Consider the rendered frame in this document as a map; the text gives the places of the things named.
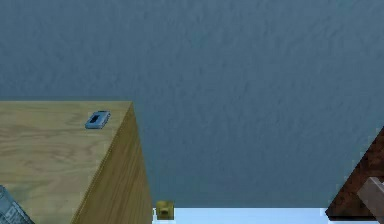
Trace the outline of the light wooden cabinet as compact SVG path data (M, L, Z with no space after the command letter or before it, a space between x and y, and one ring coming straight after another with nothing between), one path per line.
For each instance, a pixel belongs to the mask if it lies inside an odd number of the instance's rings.
M96 111L108 122L86 129ZM129 101L1 101L0 185L35 224L152 224Z

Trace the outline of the grey-brown wooden bar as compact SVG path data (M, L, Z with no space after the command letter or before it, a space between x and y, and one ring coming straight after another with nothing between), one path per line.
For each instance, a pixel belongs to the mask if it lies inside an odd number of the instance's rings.
M379 224L384 224L384 183L377 177L369 177L357 195Z

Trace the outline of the small blue-grey flat device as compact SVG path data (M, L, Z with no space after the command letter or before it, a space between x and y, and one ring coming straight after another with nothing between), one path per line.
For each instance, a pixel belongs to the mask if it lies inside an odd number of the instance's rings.
M86 129L102 129L108 122L111 113L109 111L94 112L85 123Z

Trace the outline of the small yellow-brown block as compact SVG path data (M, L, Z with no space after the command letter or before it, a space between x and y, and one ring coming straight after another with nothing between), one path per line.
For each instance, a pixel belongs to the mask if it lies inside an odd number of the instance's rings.
M173 220L174 219L174 202L158 201L156 203L156 216L158 220Z

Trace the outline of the grey patterned carton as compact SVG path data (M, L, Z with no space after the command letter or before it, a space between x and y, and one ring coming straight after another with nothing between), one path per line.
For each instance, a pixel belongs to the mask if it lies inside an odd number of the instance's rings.
M3 185L0 185L0 224L35 224Z

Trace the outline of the dark brown wooden furniture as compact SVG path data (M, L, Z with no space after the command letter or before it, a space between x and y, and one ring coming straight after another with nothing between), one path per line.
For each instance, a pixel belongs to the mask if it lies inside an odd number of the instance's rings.
M384 181L384 126L325 211L330 221L374 221L358 196L369 177Z

